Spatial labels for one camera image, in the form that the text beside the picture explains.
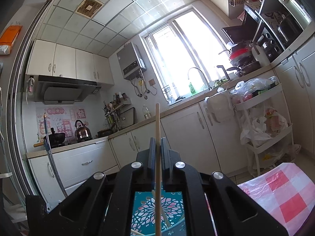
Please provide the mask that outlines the red white checkered tablecloth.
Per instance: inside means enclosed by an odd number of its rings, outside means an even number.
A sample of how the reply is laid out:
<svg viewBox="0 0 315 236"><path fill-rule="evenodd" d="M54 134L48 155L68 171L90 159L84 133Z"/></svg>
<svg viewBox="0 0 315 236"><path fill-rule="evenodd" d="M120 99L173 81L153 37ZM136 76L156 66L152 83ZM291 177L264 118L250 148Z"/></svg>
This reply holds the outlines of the red white checkered tablecloth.
<svg viewBox="0 0 315 236"><path fill-rule="evenodd" d="M216 235L314 235L314 182L294 163L238 185L211 175L205 196Z"/></svg>

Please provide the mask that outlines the white plastic jug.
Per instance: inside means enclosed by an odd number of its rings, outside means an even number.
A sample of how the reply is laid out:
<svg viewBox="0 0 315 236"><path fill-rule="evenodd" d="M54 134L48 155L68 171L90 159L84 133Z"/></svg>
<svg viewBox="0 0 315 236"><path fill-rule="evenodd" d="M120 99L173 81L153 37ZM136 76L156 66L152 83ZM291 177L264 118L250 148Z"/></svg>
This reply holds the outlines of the white plastic jug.
<svg viewBox="0 0 315 236"><path fill-rule="evenodd" d="M256 43L251 43L251 52L256 61L260 63L262 67L270 64L268 56L265 54L262 47L258 46Z"/></svg>

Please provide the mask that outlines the dark cutting board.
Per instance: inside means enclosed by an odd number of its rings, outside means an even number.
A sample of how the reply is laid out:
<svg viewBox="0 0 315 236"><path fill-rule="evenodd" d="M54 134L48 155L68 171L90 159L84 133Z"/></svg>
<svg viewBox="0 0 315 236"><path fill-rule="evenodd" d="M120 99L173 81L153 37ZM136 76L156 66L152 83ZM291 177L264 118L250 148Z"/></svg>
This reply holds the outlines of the dark cutting board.
<svg viewBox="0 0 315 236"><path fill-rule="evenodd" d="M120 126L122 129L130 127L135 124L135 108L132 107L121 113Z"/></svg>

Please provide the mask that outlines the chrome kitchen faucet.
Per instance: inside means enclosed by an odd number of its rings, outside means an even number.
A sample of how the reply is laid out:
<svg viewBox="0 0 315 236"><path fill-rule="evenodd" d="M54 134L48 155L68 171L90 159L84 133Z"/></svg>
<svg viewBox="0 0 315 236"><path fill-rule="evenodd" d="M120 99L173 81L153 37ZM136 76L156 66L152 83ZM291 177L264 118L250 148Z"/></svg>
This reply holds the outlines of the chrome kitchen faucet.
<svg viewBox="0 0 315 236"><path fill-rule="evenodd" d="M207 77L205 76L205 74L203 73L203 71L200 68L191 67L190 69L188 69L188 72L187 72L188 79L190 79L190 71L193 69L197 71L197 73L201 79L201 82L203 83L203 85L205 87L205 90L211 91L210 83L208 82Z"/></svg>

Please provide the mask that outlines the black range hood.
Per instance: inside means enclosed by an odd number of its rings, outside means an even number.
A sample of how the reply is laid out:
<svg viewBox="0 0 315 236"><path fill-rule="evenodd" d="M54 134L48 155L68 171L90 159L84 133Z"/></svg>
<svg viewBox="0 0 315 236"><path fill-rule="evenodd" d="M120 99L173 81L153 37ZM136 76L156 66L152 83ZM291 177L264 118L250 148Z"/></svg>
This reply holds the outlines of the black range hood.
<svg viewBox="0 0 315 236"><path fill-rule="evenodd" d="M35 77L34 102L74 104L99 90L100 86L94 81L39 75Z"/></svg>

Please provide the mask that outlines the green dish soap bottle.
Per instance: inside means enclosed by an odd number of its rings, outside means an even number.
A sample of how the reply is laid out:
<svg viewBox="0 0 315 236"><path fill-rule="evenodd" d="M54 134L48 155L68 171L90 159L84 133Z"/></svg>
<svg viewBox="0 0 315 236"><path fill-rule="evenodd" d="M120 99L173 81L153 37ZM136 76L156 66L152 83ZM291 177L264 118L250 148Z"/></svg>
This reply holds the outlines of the green dish soap bottle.
<svg viewBox="0 0 315 236"><path fill-rule="evenodd" d="M191 94L192 94L192 95L196 95L196 90L195 90L195 88L193 87L193 85L192 85L191 82L190 82L190 84L189 84L189 88L190 88Z"/></svg>

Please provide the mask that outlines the steel whistling kettle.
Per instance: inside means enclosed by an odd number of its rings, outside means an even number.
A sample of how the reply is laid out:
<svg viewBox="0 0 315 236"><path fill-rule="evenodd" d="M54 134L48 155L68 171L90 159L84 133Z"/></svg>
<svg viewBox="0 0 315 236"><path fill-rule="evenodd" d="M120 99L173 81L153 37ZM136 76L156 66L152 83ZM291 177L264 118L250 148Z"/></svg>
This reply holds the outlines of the steel whistling kettle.
<svg viewBox="0 0 315 236"><path fill-rule="evenodd" d="M76 120L75 122L75 137L77 142L84 142L92 140L92 134L90 129L81 120Z"/></svg>

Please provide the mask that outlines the steel pot on shelf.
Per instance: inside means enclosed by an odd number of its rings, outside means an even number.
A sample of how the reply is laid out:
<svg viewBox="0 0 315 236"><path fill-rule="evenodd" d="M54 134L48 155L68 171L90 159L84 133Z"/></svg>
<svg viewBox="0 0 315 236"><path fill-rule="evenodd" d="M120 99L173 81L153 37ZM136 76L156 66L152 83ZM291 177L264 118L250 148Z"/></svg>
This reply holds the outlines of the steel pot on shelf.
<svg viewBox="0 0 315 236"><path fill-rule="evenodd" d="M288 47L303 32L301 26L296 22L294 17L282 15L283 20L279 24L277 30L280 39L285 47Z"/></svg>

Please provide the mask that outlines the orange box on fridge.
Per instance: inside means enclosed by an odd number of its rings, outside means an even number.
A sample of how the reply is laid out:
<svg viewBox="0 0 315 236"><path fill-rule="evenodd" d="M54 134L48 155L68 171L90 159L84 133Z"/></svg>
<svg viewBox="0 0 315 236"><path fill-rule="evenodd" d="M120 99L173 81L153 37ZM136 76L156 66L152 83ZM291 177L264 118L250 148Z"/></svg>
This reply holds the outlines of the orange box on fridge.
<svg viewBox="0 0 315 236"><path fill-rule="evenodd" d="M10 25L7 27L0 39L0 55L9 55L11 53L21 29L21 25Z"/></svg>

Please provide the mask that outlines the grey wall water heater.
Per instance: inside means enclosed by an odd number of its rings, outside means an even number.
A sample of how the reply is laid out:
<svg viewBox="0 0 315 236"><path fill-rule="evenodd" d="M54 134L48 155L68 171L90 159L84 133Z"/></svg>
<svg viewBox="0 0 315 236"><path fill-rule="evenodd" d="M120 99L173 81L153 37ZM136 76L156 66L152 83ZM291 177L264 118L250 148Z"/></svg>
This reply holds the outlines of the grey wall water heater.
<svg viewBox="0 0 315 236"><path fill-rule="evenodd" d="M141 72L146 71L145 63L136 44L130 42L116 54L125 80L140 78Z"/></svg>

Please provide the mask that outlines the clear plastic oil bottle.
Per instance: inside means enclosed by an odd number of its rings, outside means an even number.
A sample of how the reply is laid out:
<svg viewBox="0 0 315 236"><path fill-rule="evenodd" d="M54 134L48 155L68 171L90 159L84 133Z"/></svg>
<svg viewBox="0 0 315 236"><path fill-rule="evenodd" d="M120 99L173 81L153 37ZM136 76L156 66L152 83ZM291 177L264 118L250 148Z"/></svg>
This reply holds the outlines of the clear plastic oil bottle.
<svg viewBox="0 0 315 236"><path fill-rule="evenodd" d="M146 105L143 105L143 114L144 114L145 119L149 119L152 117L151 112L149 111Z"/></svg>

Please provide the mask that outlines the stack of pans red lid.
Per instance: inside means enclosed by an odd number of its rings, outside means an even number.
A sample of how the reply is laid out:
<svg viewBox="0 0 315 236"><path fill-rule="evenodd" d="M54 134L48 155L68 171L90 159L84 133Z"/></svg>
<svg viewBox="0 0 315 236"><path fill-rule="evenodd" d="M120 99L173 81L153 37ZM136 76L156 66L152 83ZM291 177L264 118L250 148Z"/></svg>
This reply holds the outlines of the stack of pans red lid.
<svg viewBox="0 0 315 236"><path fill-rule="evenodd" d="M245 76L262 67L260 62L254 58L251 47L246 41L242 41L230 49L221 51L219 55L222 53L227 53L232 65L227 71L236 71L238 77Z"/></svg>

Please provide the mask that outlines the teal perforated utensil bucket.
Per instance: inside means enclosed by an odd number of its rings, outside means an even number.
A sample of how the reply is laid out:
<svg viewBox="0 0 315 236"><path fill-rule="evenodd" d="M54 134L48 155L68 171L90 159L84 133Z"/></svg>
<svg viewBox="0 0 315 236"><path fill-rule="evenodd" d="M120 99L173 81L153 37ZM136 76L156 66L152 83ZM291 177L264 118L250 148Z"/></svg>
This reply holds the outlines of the teal perforated utensil bucket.
<svg viewBox="0 0 315 236"><path fill-rule="evenodd" d="M161 215L162 235L186 235L185 213L181 192L161 191L163 208L171 227ZM133 203L131 235L155 235L155 198L152 192L136 192Z"/></svg>

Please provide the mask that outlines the white bag on cabinet door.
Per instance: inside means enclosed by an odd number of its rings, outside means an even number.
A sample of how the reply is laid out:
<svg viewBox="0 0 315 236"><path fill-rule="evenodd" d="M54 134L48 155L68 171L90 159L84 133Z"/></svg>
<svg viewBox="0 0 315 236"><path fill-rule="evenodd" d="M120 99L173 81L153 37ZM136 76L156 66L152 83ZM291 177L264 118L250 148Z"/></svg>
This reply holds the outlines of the white bag on cabinet door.
<svg viewBox="0 0 315 236"><path fill-rule="evenodd" d="M215 122L222 123L234 117L234 108L230 93L225 90L206 97L204 106L208 109Z"/></svg>

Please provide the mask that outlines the white rolling storage cart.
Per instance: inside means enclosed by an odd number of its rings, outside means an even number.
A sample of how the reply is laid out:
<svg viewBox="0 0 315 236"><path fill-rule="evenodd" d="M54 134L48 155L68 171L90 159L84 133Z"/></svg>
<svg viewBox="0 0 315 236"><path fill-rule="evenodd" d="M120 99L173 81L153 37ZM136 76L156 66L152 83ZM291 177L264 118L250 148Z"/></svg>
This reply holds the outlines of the white rolling storage cart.
<svg viewBox="0 0 315 236"><path fill-rule="evenodd" d="M283 158L292 159L293 124L280 83L263 89L257 85L235 88L231 91L231 101L251 176L257 177L268 168L275 168Z"/></svg>

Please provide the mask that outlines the wall utensil rack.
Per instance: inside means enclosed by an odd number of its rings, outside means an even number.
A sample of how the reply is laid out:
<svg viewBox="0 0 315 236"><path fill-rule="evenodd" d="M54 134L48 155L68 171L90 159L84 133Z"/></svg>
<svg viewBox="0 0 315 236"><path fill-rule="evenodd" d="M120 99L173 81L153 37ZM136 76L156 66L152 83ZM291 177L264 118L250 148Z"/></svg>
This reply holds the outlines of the wall utensil rack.
<svg viewBox="0 0 315 236"><path fill-rule="evenodd" d="M127 96L126 93L118 92L113 95L112 101L109 103L103 101L103 104L103 111L109 126L115 128L117 131L121 130L123 121L125 120L123 108L127 105L131 105L129 96Z"/></svg>

